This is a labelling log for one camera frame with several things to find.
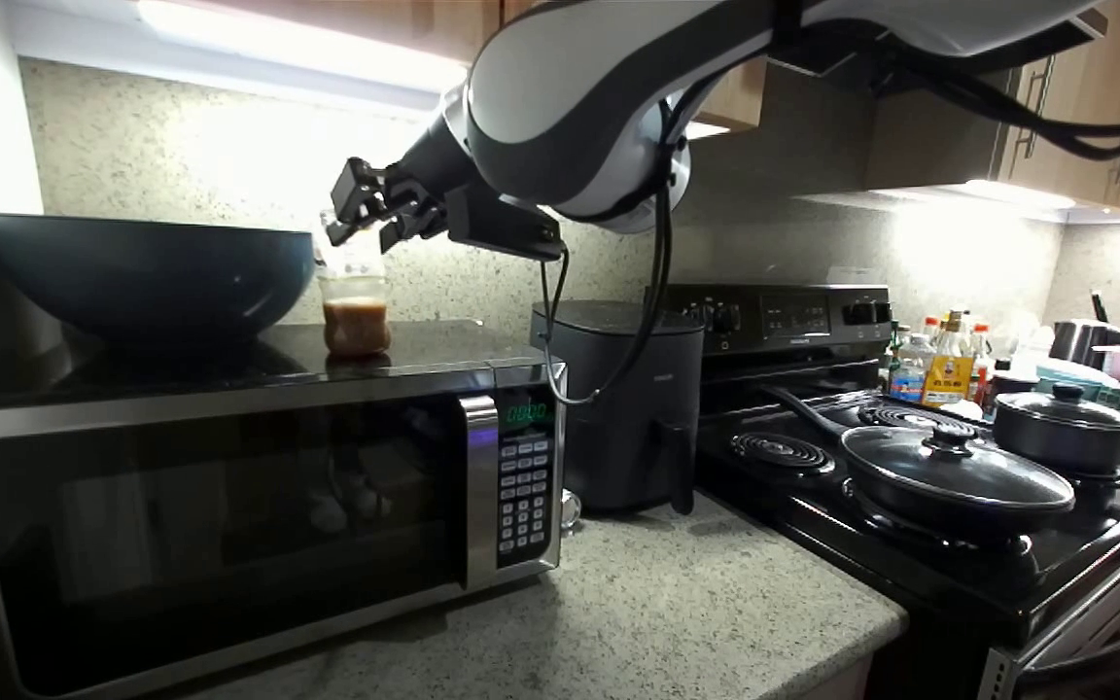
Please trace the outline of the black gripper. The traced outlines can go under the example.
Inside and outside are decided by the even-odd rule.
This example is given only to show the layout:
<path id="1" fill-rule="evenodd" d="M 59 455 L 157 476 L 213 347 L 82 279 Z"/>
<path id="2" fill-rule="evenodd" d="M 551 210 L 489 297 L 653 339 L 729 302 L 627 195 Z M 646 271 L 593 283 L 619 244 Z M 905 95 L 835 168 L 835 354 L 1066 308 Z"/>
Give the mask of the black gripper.
<path id="1" fill-rule="evenodd" d="M 329 242 L 343 244 L 387 218 L 383 249 L 435 232 L 496 249 L 496 201 L 500 195 L 484 183 L 462 146 L 435 120 L 387 175 L 360 157 L 343 165 L 331 187 Z"/>

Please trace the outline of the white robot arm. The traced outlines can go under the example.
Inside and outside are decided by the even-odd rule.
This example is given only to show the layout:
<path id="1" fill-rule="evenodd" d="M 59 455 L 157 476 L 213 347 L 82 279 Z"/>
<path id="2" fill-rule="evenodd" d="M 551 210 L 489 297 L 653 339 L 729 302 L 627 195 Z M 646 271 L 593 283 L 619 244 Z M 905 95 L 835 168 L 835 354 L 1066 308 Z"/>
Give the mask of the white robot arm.
<path id="1" fill-rule="evenodd" d="M 541 0 L 504 24 L 395 165 L 345 159 L 329 238 L 452 238 L 557 255 L 562 221 L 633 231 L 690 187 L 690 124 L 746 61 L 869 90 L 929 90 L 1083 159 L 1120 157 L 1120 120 L 1066 120 L 987 77 L 1097 41 L 1106 0 Z"/>

